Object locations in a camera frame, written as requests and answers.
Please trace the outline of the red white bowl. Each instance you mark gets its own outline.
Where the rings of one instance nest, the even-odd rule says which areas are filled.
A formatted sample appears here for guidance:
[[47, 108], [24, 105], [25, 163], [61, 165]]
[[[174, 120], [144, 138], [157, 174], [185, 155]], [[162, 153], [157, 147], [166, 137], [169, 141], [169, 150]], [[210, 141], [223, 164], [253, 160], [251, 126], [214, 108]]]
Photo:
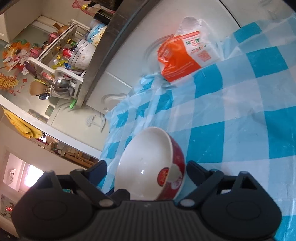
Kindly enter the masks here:
[[177, 142], [163, 129], [149, 127], [127, 145], [116, 170], [114, 189], [131, 200], [174, 199], [182, 188], [186, 165]]

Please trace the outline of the stacked white bowls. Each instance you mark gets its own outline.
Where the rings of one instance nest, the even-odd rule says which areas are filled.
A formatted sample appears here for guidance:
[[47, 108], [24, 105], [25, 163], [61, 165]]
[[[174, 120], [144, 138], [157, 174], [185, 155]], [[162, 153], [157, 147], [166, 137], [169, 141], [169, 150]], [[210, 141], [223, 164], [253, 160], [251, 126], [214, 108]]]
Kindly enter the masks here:
[[85, 70], [88, 68], [95, 50], [96, 47], [92, 43], [81, 39], [75, 47], [68, 63], [74, 68]]

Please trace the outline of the yellow cloth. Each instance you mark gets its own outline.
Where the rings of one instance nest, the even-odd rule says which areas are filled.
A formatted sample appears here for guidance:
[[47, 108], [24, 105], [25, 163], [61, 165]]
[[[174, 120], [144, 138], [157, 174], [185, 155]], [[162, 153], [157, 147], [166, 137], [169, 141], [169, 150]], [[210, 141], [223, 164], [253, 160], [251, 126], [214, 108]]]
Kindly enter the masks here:
[[38, 128], [32, 126], [31, 124], [27, 123], [23, 119], [19, 118], [17, 115], [12, 113], [11, 111], [3, 108], [4, 115], [7, 117], [9, 122], [15, 127], [15, 129], [25, 138], [40, 138], [43, 136], [43, 133]]

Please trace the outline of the blue checkered tablecloth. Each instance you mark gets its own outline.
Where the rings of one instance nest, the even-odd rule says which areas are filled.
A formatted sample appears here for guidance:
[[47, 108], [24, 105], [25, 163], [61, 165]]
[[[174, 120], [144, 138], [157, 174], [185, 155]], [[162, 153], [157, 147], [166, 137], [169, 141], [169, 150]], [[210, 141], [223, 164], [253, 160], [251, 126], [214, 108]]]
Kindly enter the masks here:
[[149, 75], [106, 116], [103, 192], [125, 147], [156, 126], [186, 161], [250, 172], [282, 212], [277, 240], [295, 240], [295, 15], [250, 23], [223, 42], [224, 60], [172, 83]]

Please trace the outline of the green plastic clip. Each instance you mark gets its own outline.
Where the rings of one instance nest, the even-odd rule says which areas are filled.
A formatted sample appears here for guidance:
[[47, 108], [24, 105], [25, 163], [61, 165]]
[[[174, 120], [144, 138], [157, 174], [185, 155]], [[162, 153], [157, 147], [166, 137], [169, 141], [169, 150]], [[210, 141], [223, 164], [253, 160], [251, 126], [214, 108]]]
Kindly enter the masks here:
[[72, 109], [74, 108], [74, 106], [76, 105], [76, 102], [77, 102], [76, 99], [74, 99], [74, 100], [71, 102], [71, 104], [70, 104], [70, 106], [69, 106], [69, 109], [70, 109], [70, 110], [72, 110]]

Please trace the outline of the white utensil rack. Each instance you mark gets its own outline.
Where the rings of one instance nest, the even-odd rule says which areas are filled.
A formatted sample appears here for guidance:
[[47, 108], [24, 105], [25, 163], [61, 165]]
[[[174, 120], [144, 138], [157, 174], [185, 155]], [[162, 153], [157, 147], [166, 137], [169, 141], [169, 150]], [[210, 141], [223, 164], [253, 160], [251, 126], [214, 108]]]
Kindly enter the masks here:
[[25, 62], [25, 69], [35, 78], [36, 82], [43, 85], [38, 94], [39, 99], [77, 98], [83, 78], [74, 72], [63, 67], [52, 69], [32, 57]]

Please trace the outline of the steel ladle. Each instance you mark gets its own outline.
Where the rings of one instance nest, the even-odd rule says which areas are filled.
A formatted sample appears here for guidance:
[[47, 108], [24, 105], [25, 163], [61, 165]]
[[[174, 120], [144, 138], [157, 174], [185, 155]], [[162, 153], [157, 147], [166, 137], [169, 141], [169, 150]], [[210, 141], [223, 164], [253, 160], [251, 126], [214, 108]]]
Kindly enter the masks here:
[[65, 79], [57, 79], [51, 85], [41, 82], [45, 86], [42, 93], [38, 95], [40, 100], [46, 100], [50, 97], [60, 99], [71, 99], [70, 82]]

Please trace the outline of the white spice shelf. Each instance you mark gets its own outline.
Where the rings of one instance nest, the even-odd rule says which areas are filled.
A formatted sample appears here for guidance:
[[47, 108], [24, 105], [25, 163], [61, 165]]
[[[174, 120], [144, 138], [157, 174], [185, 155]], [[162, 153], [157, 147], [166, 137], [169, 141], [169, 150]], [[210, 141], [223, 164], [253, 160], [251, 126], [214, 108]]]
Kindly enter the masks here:
[[69, 21], [69, 28], [61, 33], [37, 58], [43, 64], [49, 64], [50, 61], [57, 56], [58, 50], [62, 47], [68, 46], [67, 42], [72, 39], [79, 42], [85, 38], [90, 32], [90, 28], [76, 20]]

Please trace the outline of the dragon paper decoration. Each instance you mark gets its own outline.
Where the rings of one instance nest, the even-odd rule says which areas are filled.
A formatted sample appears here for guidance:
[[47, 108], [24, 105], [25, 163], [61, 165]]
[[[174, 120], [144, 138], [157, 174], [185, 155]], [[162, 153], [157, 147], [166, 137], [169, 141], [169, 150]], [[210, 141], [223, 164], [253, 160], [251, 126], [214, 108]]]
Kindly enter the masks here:
[[22, 70], [29, 57], [36, 59], [42, 51], [38, 43], [31, 44], [26, 39], [8, 43], [2, 53], [4, 68], [8, 72], [14, 69]]

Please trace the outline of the orange white plastic packet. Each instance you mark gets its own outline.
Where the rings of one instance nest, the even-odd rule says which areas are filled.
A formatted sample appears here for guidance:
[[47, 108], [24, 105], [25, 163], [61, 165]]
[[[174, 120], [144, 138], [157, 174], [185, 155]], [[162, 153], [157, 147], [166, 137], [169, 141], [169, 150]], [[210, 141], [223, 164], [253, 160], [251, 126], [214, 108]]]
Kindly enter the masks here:
[[222, 47], [208, 24], [185, 17], [177, 31], [158, 49], [161, 75], [173, 82], [201, 68], [223, 60]]

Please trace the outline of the white cabinet doors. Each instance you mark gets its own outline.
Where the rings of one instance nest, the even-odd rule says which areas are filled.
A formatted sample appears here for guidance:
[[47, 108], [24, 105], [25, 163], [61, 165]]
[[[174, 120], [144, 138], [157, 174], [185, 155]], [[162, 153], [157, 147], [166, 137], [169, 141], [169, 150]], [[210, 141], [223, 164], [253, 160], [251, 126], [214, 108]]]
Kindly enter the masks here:
[[183, 18], [203, 19], [225, 58], [238, 54], [230, 49], [230, 35], [254, 21], [278, 21], [295, 13], [295, 1], [160, 1], [140, 15], [129, 36], [96, 78], [85, 103], [101, 113], [114, 108], [140, 78], [159, 72], [157, 51], [173, 35]]

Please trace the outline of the blue yellow small bowl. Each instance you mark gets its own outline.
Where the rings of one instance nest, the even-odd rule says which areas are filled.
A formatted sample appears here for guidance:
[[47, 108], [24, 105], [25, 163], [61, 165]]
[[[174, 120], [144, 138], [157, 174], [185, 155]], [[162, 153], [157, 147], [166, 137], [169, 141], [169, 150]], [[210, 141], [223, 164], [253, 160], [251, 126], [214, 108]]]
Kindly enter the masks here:
[[104, 23], [96, 19], [93, 19], [90, 23], [90, 32], [87, 35], [86, 40], [90, 42], [92, 45], [94, 45], [95, 47], [97, 47], [106, 28], [107, 28], [107, 25], [105, 25]]

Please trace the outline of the dark soy sauce bottle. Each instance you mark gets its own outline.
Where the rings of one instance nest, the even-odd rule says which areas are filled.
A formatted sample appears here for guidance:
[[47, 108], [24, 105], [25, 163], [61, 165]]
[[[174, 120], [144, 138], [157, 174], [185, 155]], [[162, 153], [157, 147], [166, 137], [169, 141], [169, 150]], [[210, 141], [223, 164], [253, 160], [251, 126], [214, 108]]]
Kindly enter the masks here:
[[93, 19], [108, 25], [113, 18], [113, 14], [108, 12], [107, 10], [104, 10], [102, 8], [96, 9], [91, 6], [91, 4], [84, 4], [81, 6], [82, 11], [87, 13], [88, 15], [92, 16]]

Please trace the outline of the grey steel countertop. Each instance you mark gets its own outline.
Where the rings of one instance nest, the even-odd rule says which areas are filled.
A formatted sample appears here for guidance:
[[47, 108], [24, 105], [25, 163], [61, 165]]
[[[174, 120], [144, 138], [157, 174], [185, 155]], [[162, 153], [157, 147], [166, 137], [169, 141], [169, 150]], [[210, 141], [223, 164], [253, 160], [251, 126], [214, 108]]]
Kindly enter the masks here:
[[156, 0], [95, 1], [95, 3], [115, 11], [96, 47], [86, 71], [76, 105], [81, 107], [93, 92], [112, 58], [132, 34], [138, 24], [159, 3]]

